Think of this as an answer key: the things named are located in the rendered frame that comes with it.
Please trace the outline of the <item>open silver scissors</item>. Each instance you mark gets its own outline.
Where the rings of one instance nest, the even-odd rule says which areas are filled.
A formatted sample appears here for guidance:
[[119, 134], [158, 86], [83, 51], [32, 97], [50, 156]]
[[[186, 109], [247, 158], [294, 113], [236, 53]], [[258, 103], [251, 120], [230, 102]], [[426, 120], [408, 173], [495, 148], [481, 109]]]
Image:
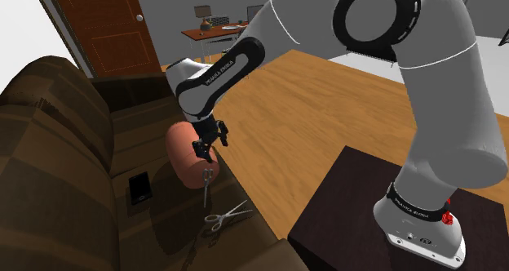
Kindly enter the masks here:
[[237, 206], [235, 206], [231, 210], [227, 211], [226, 213], [219, 214], [219, 215], [218, 214], [207, 215], [204, 218], [204, 222], [206, 224], [213, 224], [213, 226], [211, 227], [210, 230], [213, 233], [215, 233], [215, 232], [217, 232], [222, 227], [223, 222], [224, 222], [225, 219], [230, 218], [230, 217], [234, 217], [236, 215], [241, 215], [241, 214], [245, 214], [247, 212], [250, 212], [250, 209], [249, 210], [242, 210], [242, 211], [238, 210], [239, 207], [242, 207], [245, 204], [246, 204], [246, 200], [244, 200], [243, 202], [239, 203]]

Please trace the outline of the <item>closed silver scissors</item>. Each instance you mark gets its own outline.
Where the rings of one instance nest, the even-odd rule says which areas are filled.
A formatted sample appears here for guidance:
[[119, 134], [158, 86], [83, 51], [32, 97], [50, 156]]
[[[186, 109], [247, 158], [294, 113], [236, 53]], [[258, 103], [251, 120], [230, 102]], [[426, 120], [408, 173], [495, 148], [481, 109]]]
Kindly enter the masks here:
[[206, 168], [202, 172], [202, 179], [204, 182], [203, 207], [206, 207], [208, 188], [209, 188], [210, 182], [212, 181], [213, 174], [214, 174], [214, 170], [212, 168]]

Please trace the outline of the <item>pink cylinder cushion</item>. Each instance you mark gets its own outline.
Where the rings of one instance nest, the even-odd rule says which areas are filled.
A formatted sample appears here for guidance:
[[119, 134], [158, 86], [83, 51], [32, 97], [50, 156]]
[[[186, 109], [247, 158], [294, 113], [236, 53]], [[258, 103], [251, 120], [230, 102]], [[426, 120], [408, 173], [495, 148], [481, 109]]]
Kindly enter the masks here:
[[210, 149], [212, 163], [196, 156], [192, 142], [198, 135], [190, 122], [177, 122], [166, 132], [166, 151], [176, 175], [185, 187], [190, 189], [203, 188], [205, 181], [202, 173], [205, 169], [213, 170], [210, 182], [219, 174], [219, 162], [215, 151]]

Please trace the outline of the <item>black phone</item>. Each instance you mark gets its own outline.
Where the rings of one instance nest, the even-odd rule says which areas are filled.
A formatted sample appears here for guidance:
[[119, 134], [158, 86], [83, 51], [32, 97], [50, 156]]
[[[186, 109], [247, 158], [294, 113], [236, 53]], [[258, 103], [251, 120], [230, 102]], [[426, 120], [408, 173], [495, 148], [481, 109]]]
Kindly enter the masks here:
[[129, 179], [131, 205], [137, 205], [153, 196], [148, 173], [142, 172]]

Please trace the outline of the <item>brown sofa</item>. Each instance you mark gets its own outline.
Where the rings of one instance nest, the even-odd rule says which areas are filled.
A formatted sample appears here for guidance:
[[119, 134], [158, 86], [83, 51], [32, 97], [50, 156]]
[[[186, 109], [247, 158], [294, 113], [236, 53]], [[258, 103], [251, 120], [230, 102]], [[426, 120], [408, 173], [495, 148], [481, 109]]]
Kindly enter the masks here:
[[[166, 132], [185, 122], [164, 76], [89, 79], [69, 60], [28, 63], [0, 93], [0, 271], [308, 271], [219, 153], [190, 189]], [[129, 179], [153, 196], [131, 205]], [[215, 233], [207, 215], [249, 210]]]

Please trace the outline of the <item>dark robot stand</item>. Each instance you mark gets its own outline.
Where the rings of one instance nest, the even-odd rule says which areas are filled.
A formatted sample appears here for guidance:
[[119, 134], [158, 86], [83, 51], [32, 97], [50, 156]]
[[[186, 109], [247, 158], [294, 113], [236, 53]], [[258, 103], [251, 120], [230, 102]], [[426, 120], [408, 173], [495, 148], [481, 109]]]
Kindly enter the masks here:
[[393, 246], [378, 227], [374, 204], [400, 167], [344, 147], [288, 235], [310, 271], [509, 271], [503, 205], [463, 189], [452, 196], [466, 241], [456, 270]]

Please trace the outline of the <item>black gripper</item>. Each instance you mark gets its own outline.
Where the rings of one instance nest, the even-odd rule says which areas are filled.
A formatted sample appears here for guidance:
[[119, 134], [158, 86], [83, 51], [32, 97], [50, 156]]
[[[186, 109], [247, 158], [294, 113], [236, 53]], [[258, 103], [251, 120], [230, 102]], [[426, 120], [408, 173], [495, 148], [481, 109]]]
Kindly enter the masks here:
[[194, 129], [199, 139], [192, 142], [192, 147], [198, 158], [212, 162], [210, 144], [218, 138], [223, 146], [228, 146], [228, 128], [223, 121], [209, 116], [205, 120], [195, 122]]

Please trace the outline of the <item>brown wooden door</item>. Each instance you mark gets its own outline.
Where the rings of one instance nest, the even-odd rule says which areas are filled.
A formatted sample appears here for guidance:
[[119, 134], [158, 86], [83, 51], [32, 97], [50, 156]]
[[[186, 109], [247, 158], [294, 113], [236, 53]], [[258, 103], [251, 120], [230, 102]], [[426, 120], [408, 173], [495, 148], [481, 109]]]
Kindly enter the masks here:
[[39, 0], [89, 78], [160, 73], [139, 0]]

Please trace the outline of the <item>brown desk with lamp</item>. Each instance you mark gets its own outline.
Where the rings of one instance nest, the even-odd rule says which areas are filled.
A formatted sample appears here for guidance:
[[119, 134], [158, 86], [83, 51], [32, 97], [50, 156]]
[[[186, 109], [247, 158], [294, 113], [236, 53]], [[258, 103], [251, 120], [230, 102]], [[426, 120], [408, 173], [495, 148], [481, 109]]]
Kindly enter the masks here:
[[247, 20], [231, 22], [228, 16], [213, 16], [209, 5], [195, 6], [195, 16], [201, 20], [200, 28], [184, 30], [182, 34], [190, 39], [191, 47], [193, 47], [193, 43], [200, 45], [202, 52], [200, 55], [201, 62], [210, 63], [211, 53], [206, 51], [210, 44], [237, 40], [261, 7], [262, 5], [248, 7]]

